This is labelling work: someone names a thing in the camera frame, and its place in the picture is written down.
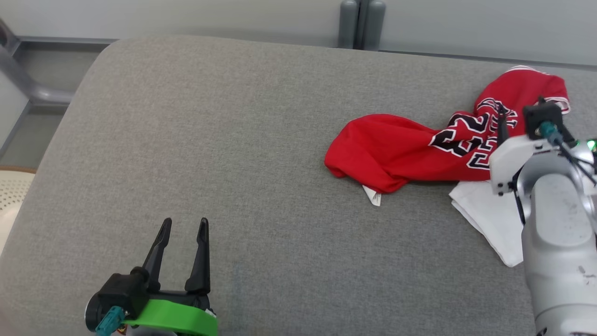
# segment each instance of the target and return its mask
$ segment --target folded garment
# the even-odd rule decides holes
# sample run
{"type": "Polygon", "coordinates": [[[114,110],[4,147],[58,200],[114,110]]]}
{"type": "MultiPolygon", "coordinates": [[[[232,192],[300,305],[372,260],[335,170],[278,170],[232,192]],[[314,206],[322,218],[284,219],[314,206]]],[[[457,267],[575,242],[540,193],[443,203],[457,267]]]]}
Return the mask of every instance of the folded garment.
{"type": "Polygon", "coordinates": [[[494,195],[491,184],[460,182],[450,192],[452,205],[479,231],[509,267],[522,262],[522,222],[514,193],[494,195]]]}
{"type": "Polygon", "coordinates": [[[484,181],[497,147],[497,116],[506,114],[510,136],[525,133],[522,109],[539,96],[570,110],[560,77],[527,66],[508,70],[477,98],[473,113],[458,111],[443,130],[389,114],[349,122],[325,155],[336,177],[350,176],[378,193],[392,193],[410,180],[484,181]]]}

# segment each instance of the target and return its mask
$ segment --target gray floor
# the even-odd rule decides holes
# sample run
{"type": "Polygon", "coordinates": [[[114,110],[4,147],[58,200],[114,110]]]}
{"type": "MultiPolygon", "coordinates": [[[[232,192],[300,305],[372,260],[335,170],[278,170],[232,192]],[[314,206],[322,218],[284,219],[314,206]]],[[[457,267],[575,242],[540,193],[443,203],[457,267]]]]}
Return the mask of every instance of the gray floor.
{"type": "MultiPolygon", "coordinates": [[[[16,59],[37,81],[76,90],[105,45],[25,44],[16,59]]],[[[0,157],[0,166],[37,168],[66,108],[31,106],[0,157]]]]}

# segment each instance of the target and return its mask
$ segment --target gray metal leg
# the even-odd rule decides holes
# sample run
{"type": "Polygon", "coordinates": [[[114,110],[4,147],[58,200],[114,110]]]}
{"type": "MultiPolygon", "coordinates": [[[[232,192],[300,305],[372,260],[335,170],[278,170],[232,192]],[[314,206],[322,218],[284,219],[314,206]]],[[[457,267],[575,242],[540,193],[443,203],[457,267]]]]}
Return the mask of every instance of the gray metal leg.
{"type": "Polygon", "coordinates": [[[29,76],[13,59],[14,50],[19,46],[19,40],[0,21],[0,71],[21,90],[33,104],[36,105],[68,105],[75,94],[73,91],[56,90],[46,87],[29,76]]]}
{"type": "Polygon", "coordinates": [[[344,0],[340,4],[340,31],[338,48],[352,49],[355,46],[356,21],[359,17],[359,2],[344,0]]]}
{"type": "Polygon", "coordinates": [[[367,8],[367,19],[363,33],[363,50],[379,51],[383,17],[386,14],[386,4],[382,0],[372,0],[367,8]]]}

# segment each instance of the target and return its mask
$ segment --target white tag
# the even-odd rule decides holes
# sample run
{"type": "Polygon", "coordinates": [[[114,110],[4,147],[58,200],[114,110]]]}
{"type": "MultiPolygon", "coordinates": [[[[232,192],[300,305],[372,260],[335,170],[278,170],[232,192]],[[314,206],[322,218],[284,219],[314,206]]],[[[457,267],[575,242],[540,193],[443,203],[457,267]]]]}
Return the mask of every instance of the white tag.
{"type": "Polygon", "coordinates": [[[369,197],[369,200],[371,201],[371,204],[375,205],[375,206],[380,206],[381,205],[381,194],[378,193],[377,191],[365,187],[363,186],[363,189],[365,190],[367,197],[369,197]]]}

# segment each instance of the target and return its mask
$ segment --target white wall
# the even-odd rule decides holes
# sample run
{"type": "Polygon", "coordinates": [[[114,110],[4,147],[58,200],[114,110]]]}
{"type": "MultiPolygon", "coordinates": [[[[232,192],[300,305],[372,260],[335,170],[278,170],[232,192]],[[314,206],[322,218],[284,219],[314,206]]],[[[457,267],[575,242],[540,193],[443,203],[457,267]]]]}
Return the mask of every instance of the white wall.
{"type": "Polygon", "coordinates": [[[0,72],[0,148],[21,116],[29,99],[0,72]]]}
{"type": "Polygon", "coordinates": [[[17,36],[121,39],[188,33],[333,46],[341,0],[1,0],[17,36]]]}
{"type": "Polygon", "coordinates": [[[596,0],[385,0],[382,50],[597,65],[596,0]]]}

